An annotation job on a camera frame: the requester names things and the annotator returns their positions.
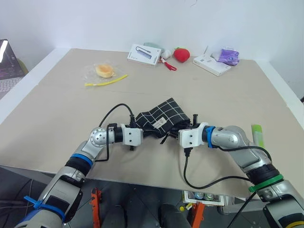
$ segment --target green object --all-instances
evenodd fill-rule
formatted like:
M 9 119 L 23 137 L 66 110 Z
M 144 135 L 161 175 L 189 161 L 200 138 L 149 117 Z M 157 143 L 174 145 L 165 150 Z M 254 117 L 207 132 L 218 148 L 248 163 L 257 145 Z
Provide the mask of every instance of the green object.
M 255 186 L 251 186 L 249 188 L 249 191 L 250 192 L 255 192 L 256 190 L 259 190 L 259 189 L 261 189 L 263 187 L 266 187 L 266 186 L 268 186 L 268 185 L 270 185 L 272 183 L 275 183 L 275 182 L 277 182 L 277 181 L 279 181 L 281 179 L 283 179 L 283 175 L 279 174 L 279 175 L 277 175 L 277 176 L 275 176 L 273 178 L 270 178 L 270 179 L 268 179 L 268 180 L 266 180 L 266 181 L 264 181 L 262 183 L 259 183 L 259 184 L 255 185 Z
M 148 47 L 152 47 L 152 48 L 159 48 L 159 49 L 161 49 L 161 52 L 165 51 L 164 48 L 162 48 L 161 46 L 154 44 L 154 43 L 146 42 L 146 43 L 144 43 L 144 45 L 148 46 Z
M 251 125 L 251 130 L 252 130 L 253 143 L 257 146 L 264 148 L 264 140 L 263 140 L 261 125 L 253 124 Z

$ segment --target black cable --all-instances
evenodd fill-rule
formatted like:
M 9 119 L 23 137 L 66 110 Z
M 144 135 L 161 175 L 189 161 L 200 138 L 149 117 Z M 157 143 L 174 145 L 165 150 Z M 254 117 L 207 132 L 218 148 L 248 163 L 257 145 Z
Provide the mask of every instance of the black cable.
M 245 201 L 245 203 L 242 205 L 242 207 L 238 210 L 237 214 L 233 217 L 232 221 L 229 223 L 227 228 L 230 228 L 232 224 L 237 220 L 238 216 L 241 214 L 242 210 L 245 208 L 245 206 L 252 200 L 252 198 L 256 195 L 256 192 L 252 193 L 252 195 Z
M 105 162 L 109 160 L 110 151 L 109 151 L 109 125 L 106 127 L 106 159 L 95 160 L 95 162 Z
M 99 124 L 99 127 L 101 127 L 101 125 L 104 123 L 104 121 L 105 121 L 105 119 L 108 117 L 108 115 L 109 115 L 114 109 L 116 109 L 116 108 L 119 107 L 119 106 L 125 106 L 125 107 L 129 110 L 131 117 L 134 117 L 131 108 L 130 108 L 129 106 L 127 106 L 126 104 L 121 103 L 121 104 L 115 105 L 115 106 L 114 106 L 114 107 L 113 107 L 113 108 L 104 116 L 103 120 L 102 120 L 102 121 L 100 122 L 100 124 Z
M 24 189 L 24 187 L 25 187 L 30 181 L 31 181 L 31 179 L 28 180 L 28 181 L 21 187 L 21 189 L 19 189 L 19 191 L 18 191 L 18 193 L 16 194 L 14 200 L 17 199 L 17 197 L 18 197 L 18 195 L 20 194 L 20 192 Z M 13 210 L 16 210 L 16 209 L 18 209 L 18 208 L 11 209 L 11 210 L 8 212 L 8 215 L 7 215 L 6 219 L 5 219 L 5 222 L 4 222 L 3 226 L 2 226 L 2 228 L 4 228 L 5 225 L 7 224 L 8 220 L 9 220 L 9 217 L 10 217 L 10 213 L 11 213 Z
M 232 148 L 232 149 L 223 149 L 221 147 L 218 147 L 218 148 L 221 151 L 226 151 L 226 152 L 238 151 L 238 150 L 244 150 L 244 149 L 259 149 L 259 150 L 262 150 L 267 155 L 267 157 L 269 158 L 270 161 L 272 161 L 272 158 L 271 158 L 269 152 L 267 150 L 265 150 L 263 147 L 260 147 L 260 146 L 241 146 L 241 147 Z
M 226 180 L 226 179 L 241 179 L 241 180 L 245 180 L 245 181 L 250 181 L 248 178 L 246 177 L 239 177 L 239 176 L 227 176 L 227 177 L 223 177 L 223 178 L 220 178 L 218 180 L 215 180 L 214 182 L 211 182 L 209 184 L 206 184 L 204 186 L 201 186 L 201 187 L 197 187 L 197 186 L 194 186 L 192 184 L 189 183 L 189 181 L 187 180 L 187 177 L 186 177 L 186 170 L 187 170 L 187 166 L 188 166 L 188 156 L 186 156 L 186 161 L 185 161 L 185 167 L 184 167 L 184 180 L 186 181 L 186 183 L 194 188 L 194 189 L 206 189 L 206 188 L 209 188 L 211 187 L 212 185 L 220 182 L 220 181 L 223 181 L 223 180 Z

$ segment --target blue strap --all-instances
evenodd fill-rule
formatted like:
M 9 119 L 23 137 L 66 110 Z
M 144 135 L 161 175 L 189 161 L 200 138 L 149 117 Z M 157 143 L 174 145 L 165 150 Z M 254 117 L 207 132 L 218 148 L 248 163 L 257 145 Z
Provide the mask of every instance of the blue strap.
M 81 158 L 81 159 L 85 160 L 87 163 L 89 163 L 89 165 L 91 167 L 93 165 L 93 162 L 88 157 L 85 157 L 84 155 L 79 154 L 79 153 L 73 153 L 71 158 Z
M 207 142 L 208 142 L 208 147 L 209 148 L 213 148 L 212 143 L 211 143 L 211 134 L 213 132 L 213 129 L 215 128 L 215 126 L 210 126 L 206 129 L 207 132 Z
M 29 201 L 29 202 L 31 202 L 31 203 L 33 203 L 35 209 L 46 208 L 46 209 L 52 210 L 52 211 L 58 213 L 61 216 L 62 221 L 66 220 L 65 214 L 59 208 L 51 206 L 51 205 L 48 205 L 48 204 L 43 204 L 41 200 L 36 201 L 36 200 L 32 199 L 29 196 L 25 196 L 24 199 L 27 200 L 27 201 Z

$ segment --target beige table surface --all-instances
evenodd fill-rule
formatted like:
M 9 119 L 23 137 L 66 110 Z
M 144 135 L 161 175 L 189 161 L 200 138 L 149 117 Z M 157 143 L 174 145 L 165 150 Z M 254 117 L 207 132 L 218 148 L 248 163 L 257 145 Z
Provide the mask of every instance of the beige table surface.
M 251 124 L 261 124 L 274 165 L 304 195 L 304 131 L 255 61 L 242 60 L 220 77 L 191 60 L 156 67 L 128 62 L 125 52 L 72 49 L 42 79 L 0 125 L 0 165 L 56 173 L 77 146 L 116 104 L 128 104 L 135 115 L 173 97 L 184 112 L 215 126 L 237 125 L 251 136 Z M 85 88 L 84 68 L 106 60 L 129 76 L 104 87 Z M 128 123 L 129 114 L 117 109 L 108 123 Z M 191 190 L 182 178 L 183 149 L 169 138 L 148 137 L 135 151 L 119 143 L 110 160 L 94 164 L 88 177 L 150 186 Z M 243 175 L 231 157 L 200 146 L 191 152 L 189 181 L 204 185 L 220 177 Z M 205 192 L 247 196 L 249 184 L 222 181 Z

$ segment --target floor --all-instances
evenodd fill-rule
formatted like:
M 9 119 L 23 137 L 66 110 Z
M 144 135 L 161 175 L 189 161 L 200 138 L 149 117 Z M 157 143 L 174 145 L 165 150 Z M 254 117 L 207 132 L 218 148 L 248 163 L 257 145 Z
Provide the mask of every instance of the floor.
M 26 186 L 16 196 L 22 186 Z M 0 199 L 1 200 L 21 200 L 28 195 L 31 181 L 30 179 L 0 168 Z M 170 190 L 141 185 L 125 183 L 89 180 L 82 191 L 84 196 L 74 218 L 66 224 L 65 228 L 92 228 L 92 206 L 89 204 L 91 190 L 98 187 L 102 190 L 101 218 L 106 216 L 107 211 L 114 205 L 122 205 L 128 218 L 129 228 L 158 228 L 158 207 L 162 203 L 170 203 L 177 208 L 184 206 L 181 201 L 180 190 Z M 37 199 L 45 185 L 33 181 L 31 197 Z M 0 208 L 0 228 L 14 227 L 25 215 L 26 209 L 15 209 L 7 219 L 7 210 Z M 204 212 L 204 221 L 201 228 L 221 228 L 227 227 L 234 214 L 220 215 L 216 207 L 207 207 Z M 268 228 L 266 218 L 261 211 L 245 212 L 236 220 L 233 227 L 236 228 Z

